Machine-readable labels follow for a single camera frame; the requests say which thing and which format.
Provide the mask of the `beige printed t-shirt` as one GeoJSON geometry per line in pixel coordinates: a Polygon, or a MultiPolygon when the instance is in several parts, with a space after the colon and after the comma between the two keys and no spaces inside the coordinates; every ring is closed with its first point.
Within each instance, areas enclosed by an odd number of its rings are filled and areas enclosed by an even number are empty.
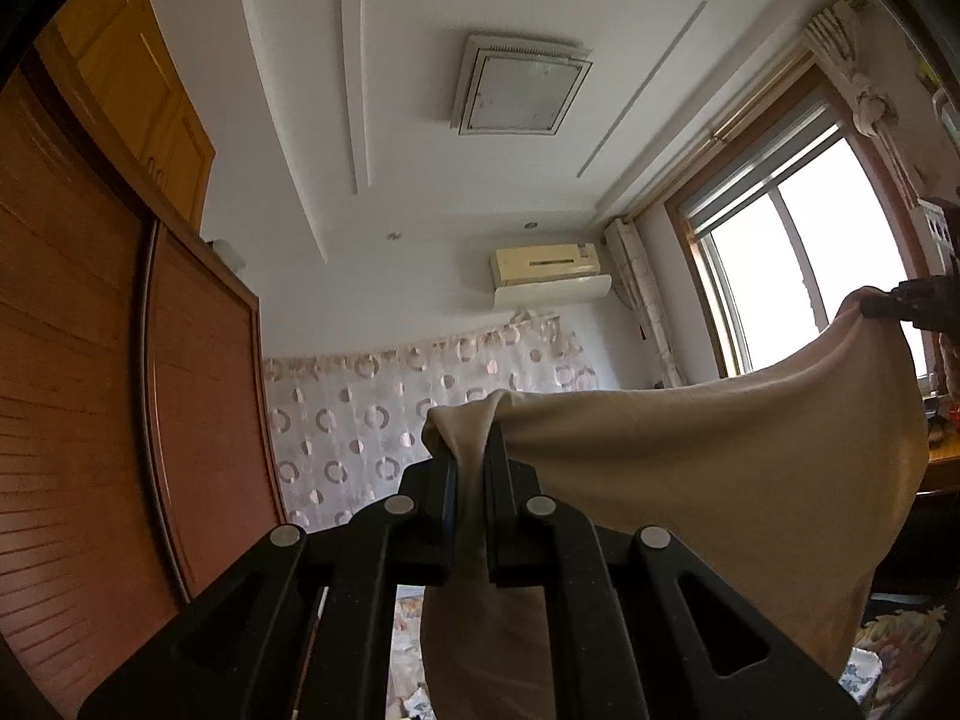
{"type": "Polygon", "coordinates": [[[425,596],[421,651],[443,718],[548,718],[544,599],[487,577],[482,455],[492,427],[542,489],[599,527],[677,535],[827,673],[846,667],[875,567],[928,465],[900,325],[856,298],[775,366],[638,392],[513,394],[434,408],[428,449],[459,465],[451,580],[425,596]]]}

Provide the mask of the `sheer circle-patterned curtain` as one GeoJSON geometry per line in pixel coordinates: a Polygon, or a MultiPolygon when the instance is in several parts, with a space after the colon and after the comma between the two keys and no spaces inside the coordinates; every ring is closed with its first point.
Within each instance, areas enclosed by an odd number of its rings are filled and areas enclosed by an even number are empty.
{"type": "Polygon", "coordinates": [[[263,361],[267,416],[286,518],[308,532],[347,523],[397,493],[427,458],[421,429],[436,406],[496,390],[596,390],[576,333],[558,316],[356,355],[263,361]]]}

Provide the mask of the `tied beige window curtain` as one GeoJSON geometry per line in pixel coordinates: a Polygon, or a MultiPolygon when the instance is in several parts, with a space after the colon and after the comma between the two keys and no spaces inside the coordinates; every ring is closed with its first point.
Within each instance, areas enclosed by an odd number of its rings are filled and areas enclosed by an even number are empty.
{"type": "Polygon", "coordinates": [[[908,208],[918,205],[918,177],[896,148],[892,127],[898,112],[889,96],[867,71],[861,50],[862,20],[866,0],[835,0],[807,21],[802,37],[817,65],[835,83],[848,105],[857,132],[869,138],[895,182],[908,208]]]}

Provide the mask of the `wooden sliding wardrobe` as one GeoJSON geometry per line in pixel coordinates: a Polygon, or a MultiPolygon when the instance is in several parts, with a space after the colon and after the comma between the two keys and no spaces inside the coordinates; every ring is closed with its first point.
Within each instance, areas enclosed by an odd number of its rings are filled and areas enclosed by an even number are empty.
{"type": "Polygon", "coordinates": [[[5,717],[73,717],[280,520],[213,158],[149,0],[67,0],[3,86],[5,717]]]}

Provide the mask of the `blue floral bedspread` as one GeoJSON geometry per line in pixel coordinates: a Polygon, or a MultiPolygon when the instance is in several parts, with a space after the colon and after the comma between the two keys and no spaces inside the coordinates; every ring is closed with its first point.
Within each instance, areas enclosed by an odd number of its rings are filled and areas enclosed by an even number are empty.
{"type": "MultiPolygon", "coordinates": [[[[387,718],[434,718],[423,668],[420,629],[425,590],[402,585],[397,592],[387,683],[387,718]]],[[[939,644],[946,606],[924,603],[919,610],[903,601],[887,614],[869,614],[857,631],[839,684],[867,712],[882,718],[918,676],[939,644]]]]}

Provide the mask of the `square ceiling light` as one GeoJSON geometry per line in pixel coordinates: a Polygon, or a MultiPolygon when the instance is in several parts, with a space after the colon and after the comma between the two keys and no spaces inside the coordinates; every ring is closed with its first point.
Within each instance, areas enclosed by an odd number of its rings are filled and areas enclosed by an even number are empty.
{"type": "Polygon", "coordinates": [[[590,50],[519,36],[471,34],[452,103],[459,135],[558,133],[592,70],[590,50]]]}

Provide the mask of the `window with wooden frame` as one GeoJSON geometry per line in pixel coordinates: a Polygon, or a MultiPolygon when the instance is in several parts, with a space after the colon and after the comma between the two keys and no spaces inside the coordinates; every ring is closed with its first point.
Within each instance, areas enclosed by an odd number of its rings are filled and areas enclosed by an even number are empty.
{"type": "Polygon", "coordinates": [[[721,376],[792,355],[861,286],[931,269],[907,202],[809,68],[667,200],[721,376]]]}

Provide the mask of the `wall air conditioner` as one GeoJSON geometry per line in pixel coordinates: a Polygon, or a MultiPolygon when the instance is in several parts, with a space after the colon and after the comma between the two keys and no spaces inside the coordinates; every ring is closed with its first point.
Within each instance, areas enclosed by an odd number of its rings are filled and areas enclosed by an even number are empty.
{"type": "Polygon", "coordinates": [[[496,249],[490,257],[493,309],[524,310],[602,299],[612,277],[594,244],[528,245],[496,249]]]}

